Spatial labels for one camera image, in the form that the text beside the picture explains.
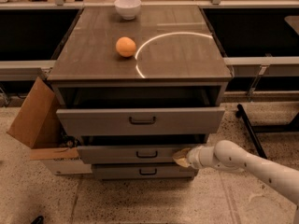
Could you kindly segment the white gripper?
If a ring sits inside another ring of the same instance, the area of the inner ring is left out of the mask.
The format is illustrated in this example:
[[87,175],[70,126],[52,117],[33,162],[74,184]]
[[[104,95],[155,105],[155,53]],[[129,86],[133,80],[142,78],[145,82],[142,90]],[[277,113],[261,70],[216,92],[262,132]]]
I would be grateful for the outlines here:
[[210,164],[210,148],[204,146],[183,148],[174,153],[172,158],[181,167],[203,169]]

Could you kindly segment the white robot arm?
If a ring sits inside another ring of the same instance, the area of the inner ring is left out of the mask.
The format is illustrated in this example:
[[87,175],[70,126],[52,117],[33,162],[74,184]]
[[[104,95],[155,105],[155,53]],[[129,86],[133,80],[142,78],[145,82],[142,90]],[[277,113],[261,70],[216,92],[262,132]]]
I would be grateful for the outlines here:
[[173,155],[179,166],[219,171],[245,170],[296,205],[293,224],[299,224],[299,171],[250,154],[234,142],[221,140],[213,147],[184,148]]

